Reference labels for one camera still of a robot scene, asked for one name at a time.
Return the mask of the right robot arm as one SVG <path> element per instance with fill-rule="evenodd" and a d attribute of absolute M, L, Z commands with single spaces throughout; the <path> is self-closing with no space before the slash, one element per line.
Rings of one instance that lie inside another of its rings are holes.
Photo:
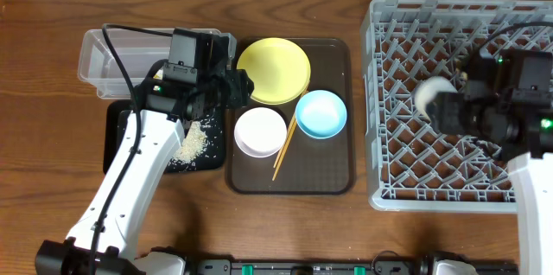
<path fill-rule="evenodd" d="M 522 274 L 552 272 L 552 54 L 509 48 L 461 61 L 461 92 L 441 76 L 420 84 L 416 109 L 442 134 L 500 147 L 518 203 Z"/>

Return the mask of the blue bowl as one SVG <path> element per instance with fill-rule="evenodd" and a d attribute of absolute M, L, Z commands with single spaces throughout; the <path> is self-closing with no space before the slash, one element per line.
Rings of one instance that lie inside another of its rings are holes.
<path fill-rule="evenodd" d="M 315 90 L 303 95 L 296 105 L 296 122 L 300 130 L 313 139 L 328 139 L 346 126 L 345 102 L 335 93 Z"/>

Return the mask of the white rice pile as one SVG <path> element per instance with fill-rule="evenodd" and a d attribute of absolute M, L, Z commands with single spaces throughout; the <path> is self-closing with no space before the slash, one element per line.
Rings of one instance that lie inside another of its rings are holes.
<path fill-rule="evenodd" d="M 167 172 L 219 168 L 225 160 L 222 124 L 216 118 L 192 122 L 181 148 L 169 160 Z"/>

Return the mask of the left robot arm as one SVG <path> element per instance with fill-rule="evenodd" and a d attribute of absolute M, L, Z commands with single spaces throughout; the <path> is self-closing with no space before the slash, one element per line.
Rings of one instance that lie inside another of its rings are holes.
<path fill-rule="evenodd" d="M 218 110 L 246 106 L 254 89 L 232 65 L 236 39 L 176 28 L 169 55 L 133 85 L 119 70 L 133 107 L 118 151 L 98 192 L 63 242 L 44 241 L 36 256 L 39 274 L 185 274 L 177 253 L 137 257 L 143 220 L 161 177 L 185 138 L 184 124 Z"/>

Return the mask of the white cup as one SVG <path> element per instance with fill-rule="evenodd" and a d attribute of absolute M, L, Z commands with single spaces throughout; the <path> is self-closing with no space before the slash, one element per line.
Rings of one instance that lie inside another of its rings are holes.
<path fill-rule="evenodd" d="M 457 89 L 446 78 L 433 76 L 423 81 L 414 91 L 413 102 L 416 109 L 426 118 L 428 104 L 434 100 L 438 93 L 456 93 Z"/>

